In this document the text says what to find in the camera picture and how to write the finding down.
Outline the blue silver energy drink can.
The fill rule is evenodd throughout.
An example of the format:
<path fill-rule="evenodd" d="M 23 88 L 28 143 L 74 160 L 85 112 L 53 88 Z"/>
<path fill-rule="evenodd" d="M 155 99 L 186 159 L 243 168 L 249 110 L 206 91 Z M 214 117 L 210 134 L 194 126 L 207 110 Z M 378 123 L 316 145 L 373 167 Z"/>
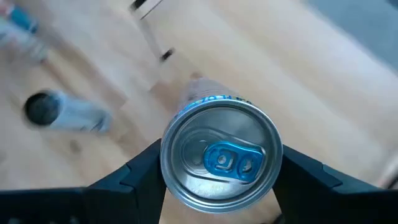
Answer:
<path fill-rule="evenodd" d="M 37 21 L 11 0 L 0 0 L 0 51 L 9 60 L 23 58 L 41 63 L 47 47 L 36 34 Z"/>
<path fill-rule="evenodd" d="M 170 192 L 204 213 L 228 213 L 263 198 L 282 165 L 282 141 L 260 108 L 222 84 L 189 81 L 162 137 Z"/>

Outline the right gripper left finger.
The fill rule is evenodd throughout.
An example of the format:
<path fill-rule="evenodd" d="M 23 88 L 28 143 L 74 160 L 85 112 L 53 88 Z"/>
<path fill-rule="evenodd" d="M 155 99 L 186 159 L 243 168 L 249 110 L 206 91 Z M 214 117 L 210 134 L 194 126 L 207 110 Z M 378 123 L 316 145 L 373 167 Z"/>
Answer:
<path fill-rule="evenodd" d="M 160 144 L 87 187 L 0 190 L 0 224 L 159 224 Z"/>

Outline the Celsius Arctic Vibe can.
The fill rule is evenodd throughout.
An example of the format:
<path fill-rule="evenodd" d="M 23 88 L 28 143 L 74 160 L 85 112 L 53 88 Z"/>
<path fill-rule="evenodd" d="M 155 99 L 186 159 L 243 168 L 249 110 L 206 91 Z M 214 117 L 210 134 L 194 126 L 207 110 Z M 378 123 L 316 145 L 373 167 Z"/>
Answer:
<path fill-rule="evenodd" d="M 106 133 L 111 127 L 106 110 L 62 91 L 34 93 L 25 101 L 23 112 L 31 125 L 41 129 Z"/>

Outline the wooden shelf with black frame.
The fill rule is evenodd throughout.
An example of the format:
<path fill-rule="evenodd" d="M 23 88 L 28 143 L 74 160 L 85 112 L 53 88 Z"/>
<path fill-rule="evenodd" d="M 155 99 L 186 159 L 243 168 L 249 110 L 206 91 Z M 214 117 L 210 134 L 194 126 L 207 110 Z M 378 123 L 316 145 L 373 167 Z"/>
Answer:
<path fill-rule="evenodd" d="M 137 26 L 143 34 L 149 49 L 156 58 L 159 59 L 160 63 L 165 62 L 174 52 L 173 49 L 164 50 L 159 44 L 155 34 L 152 32 L 149 22 L 147 21 L 148 16 L 152 13 L 157 6 L 163 0 L 131 0 L 132 3 L 129 6 L 131 14 L 137 21 Z"/>

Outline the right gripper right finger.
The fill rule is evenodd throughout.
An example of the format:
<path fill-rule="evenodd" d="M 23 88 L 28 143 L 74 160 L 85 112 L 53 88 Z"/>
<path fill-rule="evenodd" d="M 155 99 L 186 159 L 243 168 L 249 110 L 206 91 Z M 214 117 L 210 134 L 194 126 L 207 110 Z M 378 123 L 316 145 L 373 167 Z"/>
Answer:
<path fill-rule="evenodd" d="M 398 224 L 398 190 L 375 187 L 288 146 L 273 190 L 286 224 Z"/>

